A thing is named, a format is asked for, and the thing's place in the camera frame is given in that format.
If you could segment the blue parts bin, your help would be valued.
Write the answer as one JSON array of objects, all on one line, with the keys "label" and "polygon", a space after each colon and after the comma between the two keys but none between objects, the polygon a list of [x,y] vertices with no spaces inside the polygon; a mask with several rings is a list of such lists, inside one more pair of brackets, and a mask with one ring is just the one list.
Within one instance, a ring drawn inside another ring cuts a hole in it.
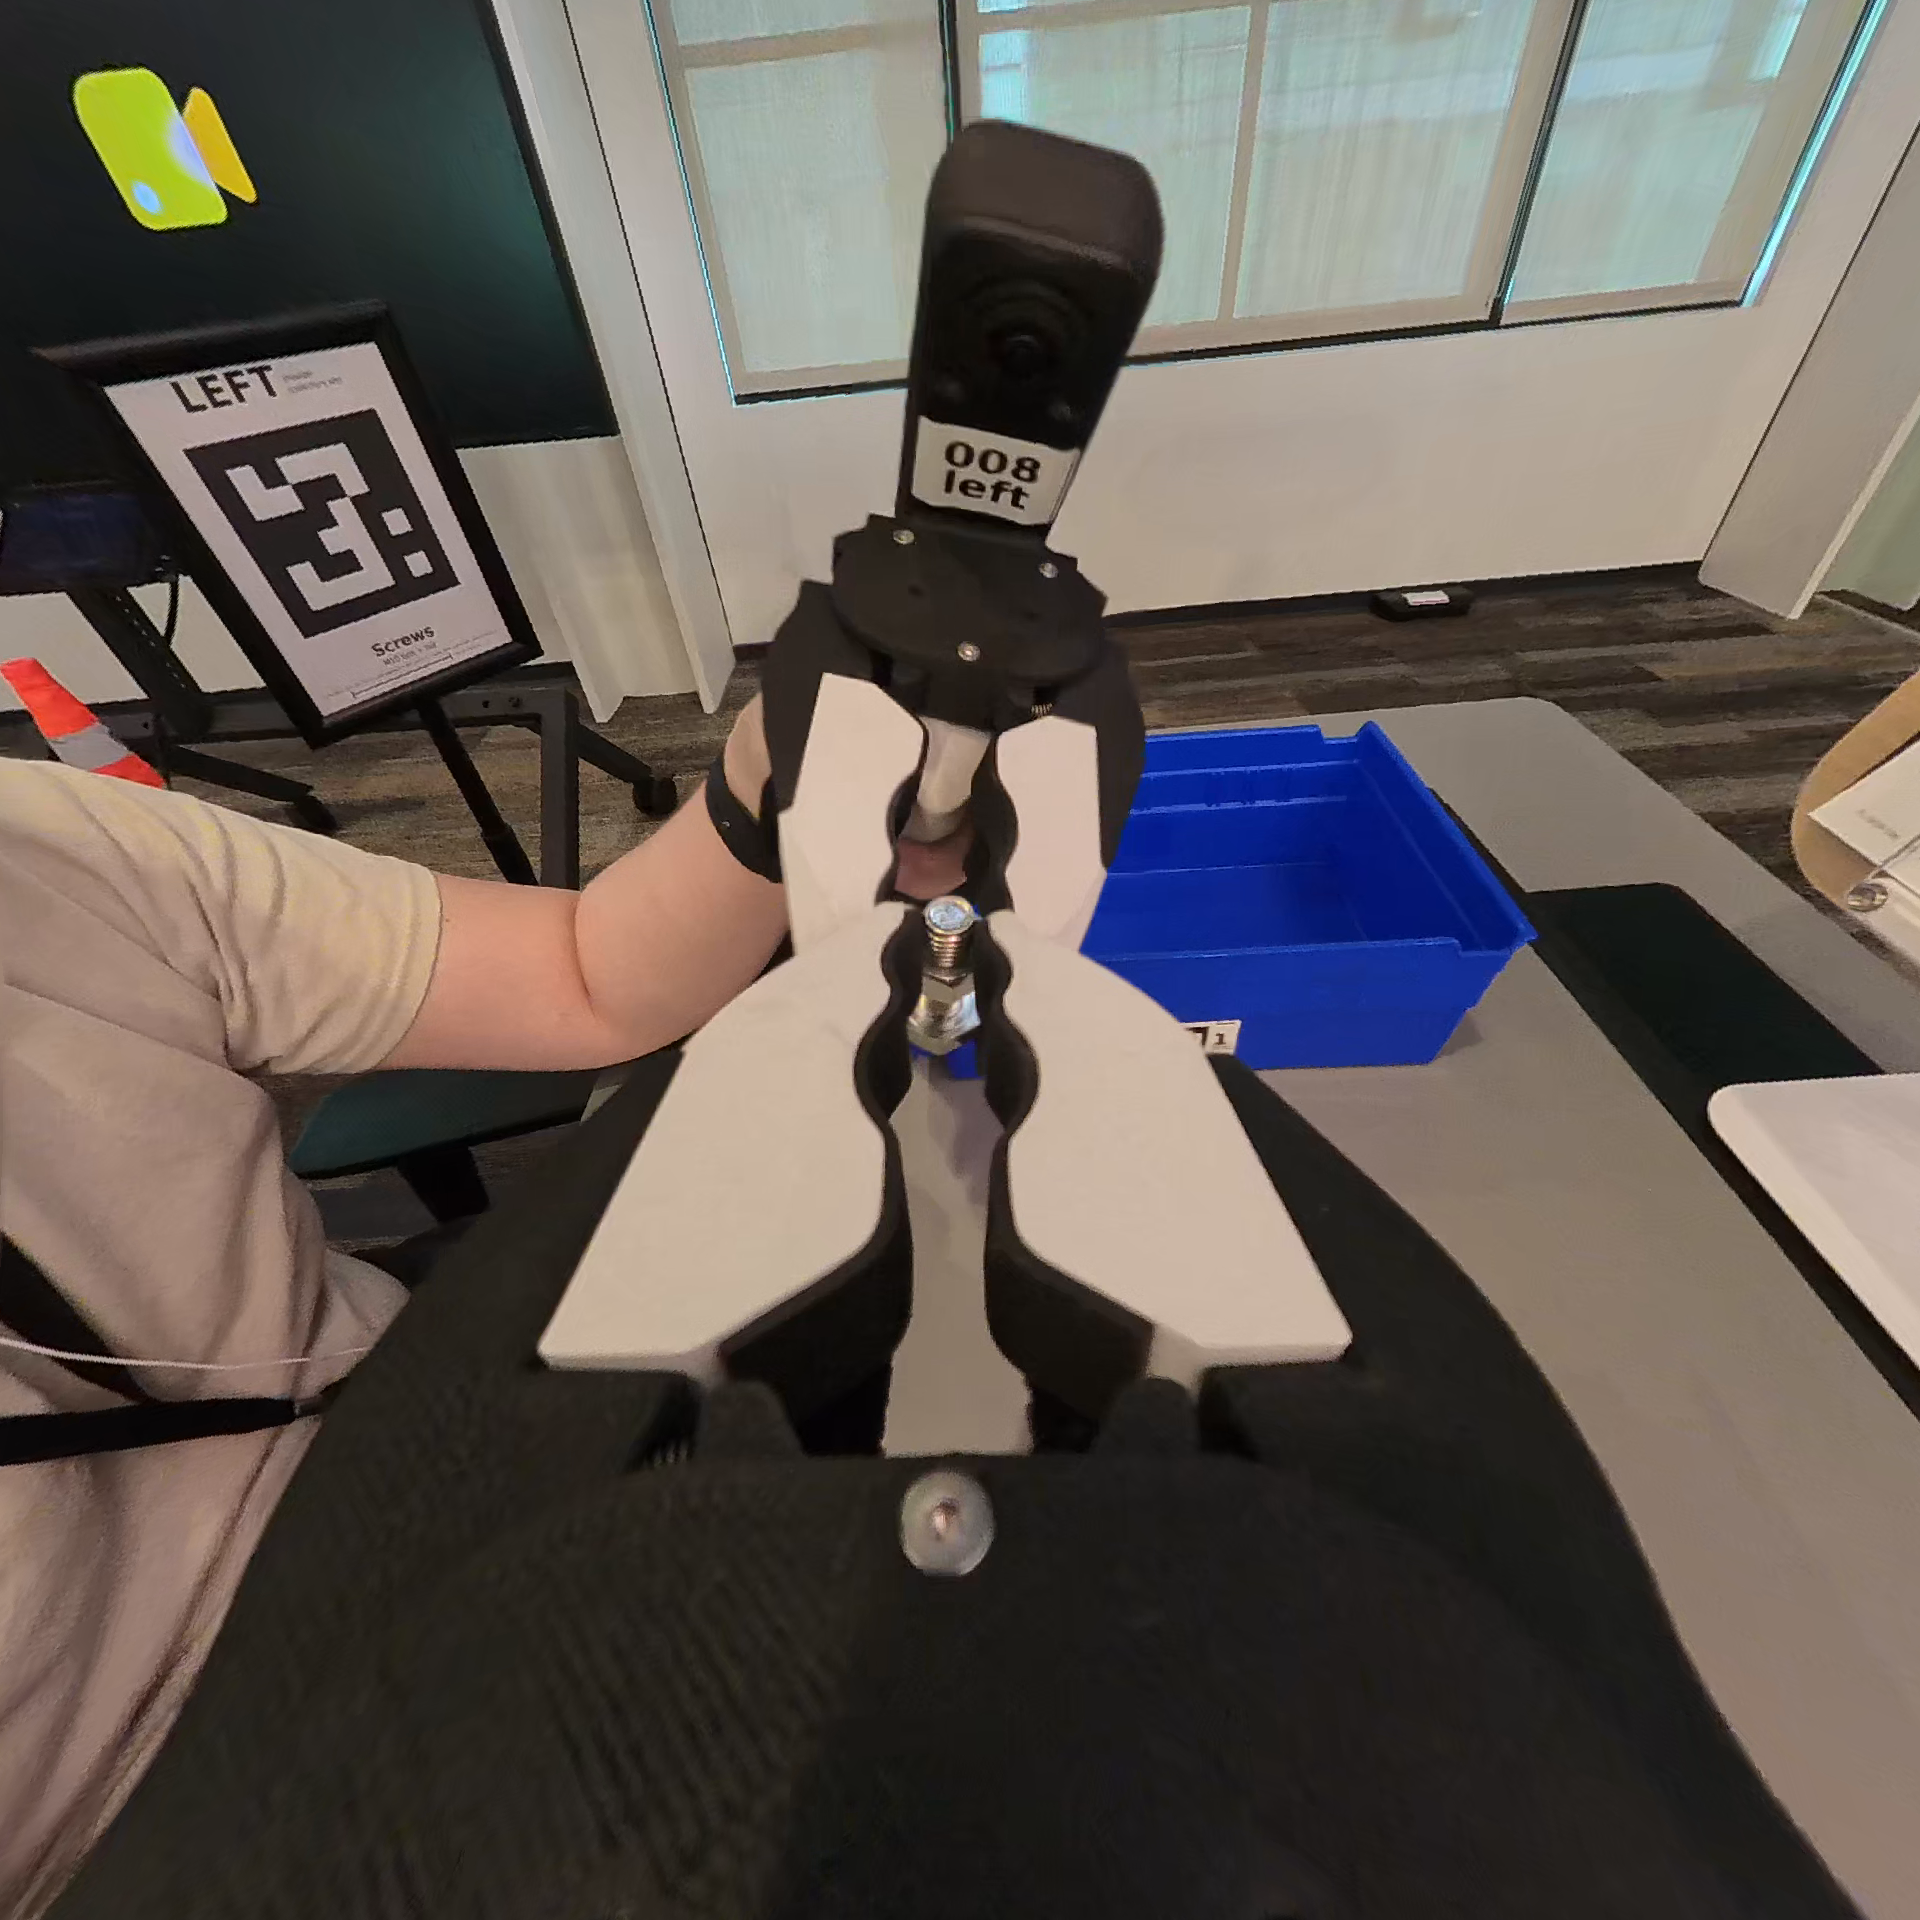
[{"label": "blue parts bin", "polygon": [[1084,958],[1211,1059],[1426,1065],[1535,940],[1526,910],[1379,729],[1168,733]]}]

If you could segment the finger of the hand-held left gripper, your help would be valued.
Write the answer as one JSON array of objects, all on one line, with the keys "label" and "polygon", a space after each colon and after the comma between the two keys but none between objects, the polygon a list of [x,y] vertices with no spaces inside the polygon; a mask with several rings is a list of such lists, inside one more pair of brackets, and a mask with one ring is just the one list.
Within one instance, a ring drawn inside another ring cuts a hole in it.
[{"label": "finger of the hand-held left gripper", "polygon": [[1046,716],[995,734],[976,768],[976,909],[1081,951],[1105,881],[1099,733]]},{"label": "finger of the hand-held left gripper", "polygon": [[791,946],[816,946],[892,898],[899,801],[922,779],[922,723],[886,688],[826,674],[807,723],[793,801],[780,808]]}]

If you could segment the framed marker sign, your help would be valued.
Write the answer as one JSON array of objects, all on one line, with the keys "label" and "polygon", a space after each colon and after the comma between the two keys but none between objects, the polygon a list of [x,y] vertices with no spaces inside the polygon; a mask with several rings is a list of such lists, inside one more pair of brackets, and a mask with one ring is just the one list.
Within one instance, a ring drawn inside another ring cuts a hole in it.
[{"label": "framed marker sign", "polygon": [[309,747],[540,661],[468,470],[379,300],[32,350]]}]

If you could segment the person in beige shirt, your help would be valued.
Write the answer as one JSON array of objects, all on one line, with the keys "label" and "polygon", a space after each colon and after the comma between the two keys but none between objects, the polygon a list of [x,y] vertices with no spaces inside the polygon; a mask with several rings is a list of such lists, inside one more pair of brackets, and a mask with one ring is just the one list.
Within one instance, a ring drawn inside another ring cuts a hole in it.
[{"label": "person in beige shirt", "polygon": [[[309,1395],[401,1310],[326,1248],[230,1041],[230,820],[4,760],[4,1236],[110,1354],[164,1362],[159,1402]],[[314,1435],[4,1467],[4,1918],[129,1803]]]}]

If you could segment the black metal cart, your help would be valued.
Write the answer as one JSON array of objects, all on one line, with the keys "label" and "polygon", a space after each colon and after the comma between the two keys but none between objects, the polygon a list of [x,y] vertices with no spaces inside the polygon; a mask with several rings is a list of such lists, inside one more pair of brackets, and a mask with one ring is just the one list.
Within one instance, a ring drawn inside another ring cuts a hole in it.
[{"label": "black metal cart", "polygon": [[[340,812],[294,773],[226,759],[226,747],[294,742],[297,729],[272,693],[207,688],[131,588],[63,588],[107,658],[131,675],[137,700],[107,716],[107,733],[149,759],[167,784],[220,801],[260,803],[274,820],[319,837],[344,837]],[[525,733],[540,772],[540,852],[531,857],[486,784],[468,734]],[[679,788],[631,747],[589,726],[584,693],[573,665],[535,664],[484,682],[419,700],[375,719],[373,734],[415,734],[462,797],[479,845],[508,881],[583,884],[583,772],[617,781],[636,818],[663,823]]]}]

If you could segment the wooden sheet holder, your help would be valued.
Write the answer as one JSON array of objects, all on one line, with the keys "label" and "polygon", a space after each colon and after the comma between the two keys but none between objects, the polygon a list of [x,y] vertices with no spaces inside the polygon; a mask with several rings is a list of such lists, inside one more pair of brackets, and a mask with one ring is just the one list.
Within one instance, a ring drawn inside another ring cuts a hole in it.
[{"label": "wooden sheet holder", "polygon": [[1811,768],[1791,849],[1811,895],[1916,975],[1916,675]]}]

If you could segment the person's left hand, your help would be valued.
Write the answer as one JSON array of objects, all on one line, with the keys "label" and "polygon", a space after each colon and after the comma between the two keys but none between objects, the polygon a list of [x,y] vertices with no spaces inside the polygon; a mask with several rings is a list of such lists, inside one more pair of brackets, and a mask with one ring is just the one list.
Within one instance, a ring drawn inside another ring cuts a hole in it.
[{"label": "person's left hand", "polygon": [[[988,734],[946,723],[927,723],[927,760],[919,801],[899,837],[899,898],[943,898],[965,893],[972,849],[972,773],[988,754]],[[755,693],[735,719],[723,747],[731,788],[755,803],[770,779],[761,697]]]}]

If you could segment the black table mat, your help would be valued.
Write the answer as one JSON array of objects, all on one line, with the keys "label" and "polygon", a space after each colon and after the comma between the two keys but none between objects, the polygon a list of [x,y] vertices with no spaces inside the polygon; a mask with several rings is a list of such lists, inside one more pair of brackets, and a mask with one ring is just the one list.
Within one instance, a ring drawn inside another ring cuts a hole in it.
[{"label": "black table mat", "polygon": [[1595,1018],[1624,1018],[1633,1059],[1666,1063],[1702,1092],[1882,1076],[1680,884],[1549,887],[1526,910]]}]

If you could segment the dark office chair seat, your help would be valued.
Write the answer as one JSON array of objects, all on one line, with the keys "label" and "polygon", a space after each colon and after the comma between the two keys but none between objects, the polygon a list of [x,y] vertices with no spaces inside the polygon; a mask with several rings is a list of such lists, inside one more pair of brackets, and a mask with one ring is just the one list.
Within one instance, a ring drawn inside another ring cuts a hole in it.
[{"label": "dark office chair seat", "polygon": [[400,1067],[331,1092],[287,1160],[305,1184],[397,1174],[435,1226],[489,1209],[479,1151],[583,1125],[631,1065],[589,1070]]}]

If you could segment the dark blue device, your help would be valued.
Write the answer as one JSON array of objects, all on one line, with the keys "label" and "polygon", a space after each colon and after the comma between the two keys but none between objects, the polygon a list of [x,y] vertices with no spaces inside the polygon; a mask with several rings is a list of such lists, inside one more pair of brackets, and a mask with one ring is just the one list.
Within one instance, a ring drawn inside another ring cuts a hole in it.
[{"label": "dark blue device", "polygon": [[124,486],[4,495],[4,598],[177,579],[179,562],[142,495]]}]

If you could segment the large black screen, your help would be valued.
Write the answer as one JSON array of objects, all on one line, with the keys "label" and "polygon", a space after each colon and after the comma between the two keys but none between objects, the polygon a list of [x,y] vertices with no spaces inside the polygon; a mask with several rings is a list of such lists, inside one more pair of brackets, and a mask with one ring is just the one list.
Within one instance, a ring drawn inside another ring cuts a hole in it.
[{"label": "large black screen", "polygon": [[489,4],[4,4],[4,491],[131,473],[35,350],[357,300],[462,451],[617,433]]}]

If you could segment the black wristband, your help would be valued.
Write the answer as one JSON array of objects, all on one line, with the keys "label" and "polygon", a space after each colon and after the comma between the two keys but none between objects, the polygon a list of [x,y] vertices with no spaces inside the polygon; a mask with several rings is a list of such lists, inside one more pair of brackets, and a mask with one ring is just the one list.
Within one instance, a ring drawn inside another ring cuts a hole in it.
[{"label": "black wristband", "polygon": [[780,810],[770,779],[761,781],[755,803],[731,788],[727,764],[719,754],[707,779],[707,808],[723,849],[750,877],[780,884]]}]

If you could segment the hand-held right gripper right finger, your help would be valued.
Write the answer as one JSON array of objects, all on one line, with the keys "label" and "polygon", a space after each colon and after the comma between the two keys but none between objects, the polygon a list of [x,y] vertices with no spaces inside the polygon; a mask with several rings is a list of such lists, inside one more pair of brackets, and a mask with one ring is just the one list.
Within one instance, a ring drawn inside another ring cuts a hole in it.
[{"label": "hand-held right gripper right finger", "polygon": [[1143,1379],[1338,1362],[1353,1327],[1203,1041],[1134,982],[995,910],[976,955],[988,1321],[1099,1425]]}]

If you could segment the large paned window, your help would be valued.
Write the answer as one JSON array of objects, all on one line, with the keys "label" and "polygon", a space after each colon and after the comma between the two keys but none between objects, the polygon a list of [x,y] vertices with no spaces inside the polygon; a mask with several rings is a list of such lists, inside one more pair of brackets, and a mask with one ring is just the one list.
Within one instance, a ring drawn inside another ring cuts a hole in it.
[{"label": "large paned window", "polygon": [[646,4],[735,399],[904,377],[976,121],[1137,158],[1137,357],[1744,303],[1888,4]]}]

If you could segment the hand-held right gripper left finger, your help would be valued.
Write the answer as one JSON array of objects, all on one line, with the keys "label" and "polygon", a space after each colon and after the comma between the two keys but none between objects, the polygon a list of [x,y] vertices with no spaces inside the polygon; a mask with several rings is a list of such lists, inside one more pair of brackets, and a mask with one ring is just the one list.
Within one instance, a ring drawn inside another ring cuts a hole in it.
[{"label": "hand-held right gripper left finger", "polygon": [[880,904],[715,1015],[673,1067],[540,1359],[755,1382],[797,1427],[900,1347],[916,1255],[899,1108],[922,935]]}]

